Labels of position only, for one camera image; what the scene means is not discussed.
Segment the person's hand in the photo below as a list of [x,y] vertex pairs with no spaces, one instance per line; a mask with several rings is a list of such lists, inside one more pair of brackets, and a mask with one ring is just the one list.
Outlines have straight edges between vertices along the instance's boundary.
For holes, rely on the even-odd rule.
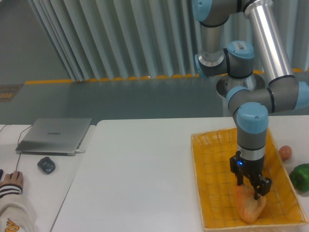
[[19,171],[14,171],[11,174],[6,174],[3,181],[0,183],[0,187],[7,187],[7,189],[14,189],[18,191],[19,194],[23,192],[24,178],[23,173]]

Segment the cream sleeved forearm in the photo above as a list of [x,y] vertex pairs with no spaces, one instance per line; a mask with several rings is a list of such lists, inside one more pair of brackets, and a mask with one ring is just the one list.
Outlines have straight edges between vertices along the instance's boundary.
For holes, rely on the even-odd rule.
[[0,230],[2,232],[34,232],[34,214],[22,188],[16,184],[0,187]]

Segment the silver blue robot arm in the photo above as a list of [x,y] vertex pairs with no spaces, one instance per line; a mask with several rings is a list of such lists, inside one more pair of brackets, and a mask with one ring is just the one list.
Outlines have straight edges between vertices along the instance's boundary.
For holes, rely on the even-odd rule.
[[254,198],[269,193],[272,181],[262,176],[268,115],[307,107],[309,86],[295,79],[279,34],[271,0],[194,0],[194,19],[201,25],[202,46],[195,55],[199,75],[226,73],[235,80],[253,74],[253,47],[233,41],[223,47],[223,26],[232,14],[243,13],[249,20],[268,79],[268,86],[250,90],[236,84],[228,90],[226,102],[237,126],[238,150],[230,159],[231,172],[242,185],[247,178]]

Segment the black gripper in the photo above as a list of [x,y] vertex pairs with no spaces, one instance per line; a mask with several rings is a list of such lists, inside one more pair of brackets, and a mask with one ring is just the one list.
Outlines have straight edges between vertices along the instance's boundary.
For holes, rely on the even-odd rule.
[[229,161],[230,170],[237,178],[237,185],[241,186],[243,184],[244,176],[249,179],[254,189],[255,200],[269,193],[272,180],[262,176],[264,157],[257,160],[248,160],[241,157],[241,151],[236,151]]

